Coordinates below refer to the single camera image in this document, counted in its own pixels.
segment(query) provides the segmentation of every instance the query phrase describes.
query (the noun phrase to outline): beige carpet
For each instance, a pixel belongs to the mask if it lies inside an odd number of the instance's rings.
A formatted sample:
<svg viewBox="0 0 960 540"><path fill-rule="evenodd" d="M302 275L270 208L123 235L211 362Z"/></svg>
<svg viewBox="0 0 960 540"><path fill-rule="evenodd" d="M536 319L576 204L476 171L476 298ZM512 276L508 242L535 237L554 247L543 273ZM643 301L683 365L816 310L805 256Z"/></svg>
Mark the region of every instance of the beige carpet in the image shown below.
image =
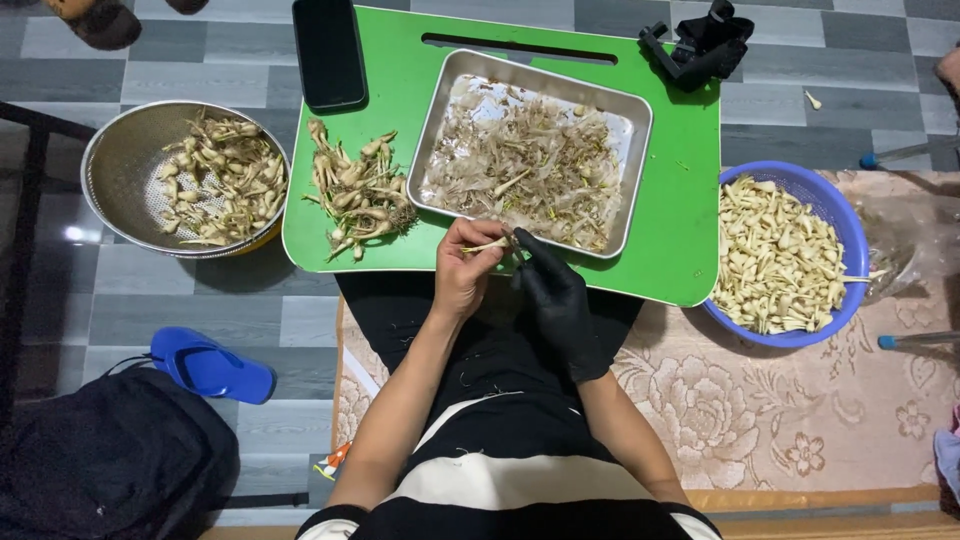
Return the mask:
<svg viewBox="0 0 960 540"><path fill-rule="evenodd" d="M875 195L960 186L958 173L822 174ZM932 433L960 400L953 350L884 352L876 337L949 330L949 321L944 284L927 282L784 354L740 342L700 308L649 302L613 370L703 510L933 501ZM387 379L343 302L338 335L336 445Z"/></svg>

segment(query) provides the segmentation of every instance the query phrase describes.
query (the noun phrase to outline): stainless steel colander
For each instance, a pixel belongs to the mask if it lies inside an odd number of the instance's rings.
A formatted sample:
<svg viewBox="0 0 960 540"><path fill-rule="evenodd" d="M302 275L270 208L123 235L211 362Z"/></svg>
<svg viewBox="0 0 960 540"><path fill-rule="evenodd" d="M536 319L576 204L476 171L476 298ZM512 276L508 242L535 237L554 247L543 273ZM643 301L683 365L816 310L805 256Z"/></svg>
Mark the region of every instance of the stainless steel colander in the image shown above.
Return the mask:
<svg viewBox="0 0 960 540"><path fill-rule="evenodd" d="M182 240L198 238L195 233L180 227L176 234L164 234L165 223L160 213L169 209L163 195L163 183L157 177L165 163L179 150L164 152L162 148L190 135L186 120L193 120L206 107L211 118L242 118L256 123L275 152L280 152L284 172L290 178L290 161L276 138L258 122L236 110L199 101L158 101L128 110L111 120L86 146L81 165L84 196L93 210L111 229L141 247L179 258L214 258L246 250L278 227L278 220L286 201L266 227L252 238L228 246L180 244ZM207 172L205 181L213 180ZM186 173L177 177L181 185L192 185ZM223 197L207 199L201 208L218 208Z"/></svg>

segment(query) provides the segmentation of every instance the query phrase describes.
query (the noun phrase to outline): gray tile floor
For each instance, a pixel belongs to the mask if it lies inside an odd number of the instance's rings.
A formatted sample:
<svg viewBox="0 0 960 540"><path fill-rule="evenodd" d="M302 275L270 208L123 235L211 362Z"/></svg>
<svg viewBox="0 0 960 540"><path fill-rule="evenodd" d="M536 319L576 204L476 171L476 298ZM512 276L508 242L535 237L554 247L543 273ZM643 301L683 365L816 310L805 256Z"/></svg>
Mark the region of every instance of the gray tile floor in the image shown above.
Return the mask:
<svg viewBox="0 0 960 540"><path fill-rule="evenodd" d="M658 20L675 26L702 16L705 2L357 0L623 37ZM953 105L932 67L960 39L960 2L734 3L756 22L756 33L746 59L722 86L723 164L787 160L811 168L853 167L871 149L956 133ZM90 126L157 99L209 100L260 120L292 149L300 79L290 0L210 0L192 17L176 14L163 0L127 4L142 19L143 34L129 49L105 53L85 47L42 3L12 8L0 0L0 100ZM814 111L804 90L824 107ZM25 140L23 130L0 124L0 171L18 167ZM156 328L192 326L279 374L267 405L212 402L240 439L243 471L235 493L309 491L309 506L322 505L331 483L310 472L310 464L329 447L336 283L295 268L279 242L240 258L193 262L120 241L76 189L82 151L66 139L51 143L24 323L21 396L71 392L143 352ZM897 164L958 170L952 152ZM0 209L10 200L0 185ZM309 513L290 506L229 510L219 523L298 525Z"/></svg>

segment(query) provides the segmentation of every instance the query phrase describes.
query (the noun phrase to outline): black and white shirt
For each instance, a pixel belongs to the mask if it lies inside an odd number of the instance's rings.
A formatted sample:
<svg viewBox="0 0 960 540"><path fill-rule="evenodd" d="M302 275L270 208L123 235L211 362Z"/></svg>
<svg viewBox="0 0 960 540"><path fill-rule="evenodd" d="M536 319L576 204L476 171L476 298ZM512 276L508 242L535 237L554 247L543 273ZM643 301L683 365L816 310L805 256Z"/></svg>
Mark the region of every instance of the black and white shirt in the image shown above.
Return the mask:
<svg viewBox="0 0 960 540"><path fill-rule="evenodd" d="M297 538L720 539L700 512L654 500L589 435L575 406L531 392L452 405L423 435L393 494L370 512L325 508Z"/></svg>

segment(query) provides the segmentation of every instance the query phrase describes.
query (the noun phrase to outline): person's lap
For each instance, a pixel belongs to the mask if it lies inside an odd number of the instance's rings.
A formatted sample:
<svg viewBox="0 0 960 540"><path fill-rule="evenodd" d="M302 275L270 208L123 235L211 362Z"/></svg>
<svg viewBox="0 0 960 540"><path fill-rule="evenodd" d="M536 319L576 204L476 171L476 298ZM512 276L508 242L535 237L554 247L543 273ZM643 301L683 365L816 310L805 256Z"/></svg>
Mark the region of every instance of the person's lap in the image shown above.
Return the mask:
<svg viewBox="0 0 960 540"><path fill-rule="evenodd" d="M353 272L336 278L361 332L392 374L433 304L434 273ZM588 291L588 300L601 350L613 357L643 301L595 289ZM498 392L560 392L579 408L576 388L553 356L526 312L502 327L469 318L450 354L427 425L450 405Z"/></svg>

